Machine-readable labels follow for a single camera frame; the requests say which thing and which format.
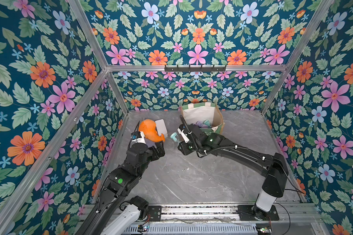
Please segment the green canvas Christmas bag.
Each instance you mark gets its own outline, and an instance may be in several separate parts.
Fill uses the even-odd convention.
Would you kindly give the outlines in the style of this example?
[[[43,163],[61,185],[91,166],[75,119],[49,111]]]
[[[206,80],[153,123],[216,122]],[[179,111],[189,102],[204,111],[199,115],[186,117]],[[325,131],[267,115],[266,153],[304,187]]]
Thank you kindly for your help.
[[[206,132],[222,134],[225,123],[217,104],[212,102],[190,103],[181,106],[180,109],[187,124],[196,124]],[[210,128],[203,124],[206,119],[211,123]]]

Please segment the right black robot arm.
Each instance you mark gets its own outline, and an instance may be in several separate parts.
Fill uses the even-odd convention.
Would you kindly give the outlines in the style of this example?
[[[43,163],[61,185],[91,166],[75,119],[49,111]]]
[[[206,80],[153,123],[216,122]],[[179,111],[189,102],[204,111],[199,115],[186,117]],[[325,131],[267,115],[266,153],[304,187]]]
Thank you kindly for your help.
[[[231,159],[265,177],[258,194],[254,212],[268,213],[278,198],[284,195],[288,181],[288,170],[284,156],[254,151],[232,142],[221,134],[205,133],[197,125],[180,125],[177,129],[183,140],[178,144],[178,150],[185,156],[195,152],[199,158],[214,155]]]

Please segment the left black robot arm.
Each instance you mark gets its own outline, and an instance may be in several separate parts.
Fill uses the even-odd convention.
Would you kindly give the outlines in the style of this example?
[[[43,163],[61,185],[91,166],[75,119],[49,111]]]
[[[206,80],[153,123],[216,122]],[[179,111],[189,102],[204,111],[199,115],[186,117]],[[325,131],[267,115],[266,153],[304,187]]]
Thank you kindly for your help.
[[[97,203],[76,234],[99,235],[113,213],[139,183],[150,162],[163,156],[165,156],[163,141],[151,147],[144,143],[132,144],[126,151],[123,164],[114,169],[105,179]]]

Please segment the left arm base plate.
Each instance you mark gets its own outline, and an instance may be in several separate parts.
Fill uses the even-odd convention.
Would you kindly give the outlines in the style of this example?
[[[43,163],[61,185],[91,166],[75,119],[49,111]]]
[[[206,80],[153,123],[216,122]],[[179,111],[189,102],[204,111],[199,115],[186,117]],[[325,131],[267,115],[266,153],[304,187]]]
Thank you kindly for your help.
[[[141,221],[143,222],[160,222],[161,221],[161,215],[162,215],[162,206],[160,205],[155,205],[155,206],[147,206],[143,211],[141,215]]]

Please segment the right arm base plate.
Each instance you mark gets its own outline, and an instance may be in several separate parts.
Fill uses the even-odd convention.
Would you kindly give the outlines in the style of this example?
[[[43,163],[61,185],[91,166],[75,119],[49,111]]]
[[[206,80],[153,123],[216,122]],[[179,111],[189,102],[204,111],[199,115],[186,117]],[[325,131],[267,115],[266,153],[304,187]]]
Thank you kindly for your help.
[[[265,212],[258,209],[256,205],[238,205],[236,212],[241,221],[279,221],[275,206],[272,206],[270,211]]]

